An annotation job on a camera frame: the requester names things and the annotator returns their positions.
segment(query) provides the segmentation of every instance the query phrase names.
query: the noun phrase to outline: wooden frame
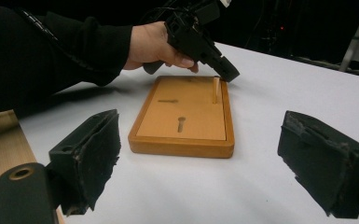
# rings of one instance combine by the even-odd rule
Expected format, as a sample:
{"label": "wooden frame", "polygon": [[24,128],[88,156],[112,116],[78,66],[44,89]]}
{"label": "wooden frame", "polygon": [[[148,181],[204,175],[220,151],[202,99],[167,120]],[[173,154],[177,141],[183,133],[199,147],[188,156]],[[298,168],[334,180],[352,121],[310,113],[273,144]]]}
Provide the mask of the wooden frame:
{"label": "wooden frame", "polygon": [[[225,81],[215,82],[213,78],[158,77],[129,133],[131,151],[172,156],[230,158],[235,140],[228,86]],[[216,91],[213,83],[219,85],[217,100],[214,98]],[[161,97],[170,94],[175,96],[174,99],[166,99],[166,102],[172,103],[171,105],[156,103],[163,102]],[[178,131],[170,133],[167,131],[173,129],[170,122],[174,122],[173,118],[180,113],[188,114],[189,122],[194,121],[191,121],[192,117],[197,117],[198,121],[192,123],[193,126],[188,128],[187,133],[180,133],[179,128]]]}

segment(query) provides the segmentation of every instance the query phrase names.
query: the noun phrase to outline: black cable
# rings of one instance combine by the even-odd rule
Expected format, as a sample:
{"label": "black cable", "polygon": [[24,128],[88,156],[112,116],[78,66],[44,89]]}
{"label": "black cable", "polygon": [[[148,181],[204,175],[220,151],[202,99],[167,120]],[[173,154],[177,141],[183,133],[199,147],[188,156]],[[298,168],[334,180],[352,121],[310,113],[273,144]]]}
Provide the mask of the black cable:
{"label": "black cable", "polygon": [[245,46],[244,46],[245,49],[248,48],[249,41],[252,39],[252,36],[253,36],[255,30],[257,29],[258,25],[260,24],[261,19],[263,19],[263,16],[264,16],[264,7],[265,7],[265,2],[264,2],[264,1],[265,1],[265,0],[262,0],[262,1],[261,1],[260,16],[258,17],[258,20],[257,20],[257,22],[255,23],[255,26],[254,26],[254,28],[252,29],[252,32],[249,34],[249,37],[248,37],[248,39],[246,40],[246,43],[245,43]]}
{"label": "black cable", "polygon": [[[153,20],[149,19],[147,21],[144,21],[145,17],[154,12],[154,11],[161,11],[162,10],[162,13],[160,13],[156,18],[154,18]],[[175,7],[155,7],[155,8],[152,8],[150,10],[148,10],[144,16],[139,20],[139,23],[138,24],[146,24],[146,23],[150,23],[150,22],[154,22],[154,21],[157,21],[161,16],[162,14],[164,14],[164,12],[166,12],[167,10],[170,10],[170,11],[180,11],[180,12],[185,12],[185,13],[189,13],[187,10],[185,9],[182,9],[182,8],[175,8]]]}

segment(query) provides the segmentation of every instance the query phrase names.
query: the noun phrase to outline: white table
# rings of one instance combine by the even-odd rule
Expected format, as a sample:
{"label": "white table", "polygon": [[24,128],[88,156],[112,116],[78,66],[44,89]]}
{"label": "white table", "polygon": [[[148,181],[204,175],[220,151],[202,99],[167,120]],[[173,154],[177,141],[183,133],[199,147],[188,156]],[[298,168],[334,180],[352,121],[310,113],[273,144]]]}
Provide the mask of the white table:
{"label": "white table", "polygon": [[[359,77],[304,63],[216,46],[241,72],[228,84],[235,148],[230,159],[132,153],[127,136],[157,76],[192,76],[162,66],[123,71],[106,87],[78,84],[35,111],[21,111],[21,127],[36,159],[88,117],[119,113],[121,152],[95,211],[65,218],[68,224],[157,223],[359,223],[328,217],[277,155],[286,110],[313,116],[359,142]],[[200,76],[215,76],[200,64]]]}

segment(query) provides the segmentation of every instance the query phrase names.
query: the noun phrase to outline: black jacket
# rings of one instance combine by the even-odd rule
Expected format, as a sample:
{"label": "black jacket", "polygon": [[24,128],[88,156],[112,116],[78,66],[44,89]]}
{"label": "black jacket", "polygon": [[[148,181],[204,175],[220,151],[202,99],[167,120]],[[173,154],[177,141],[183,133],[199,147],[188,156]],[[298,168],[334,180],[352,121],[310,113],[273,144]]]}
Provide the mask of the black jacket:
{"label": "black jacket", "polygon": [[51,12],[37,18],[98,72],[79,66],[13,9],[0,7],[0,111],[30,104],[82,81],[106,85],[127,61],[131,25],[102,26],[92,17],[76,21]]}

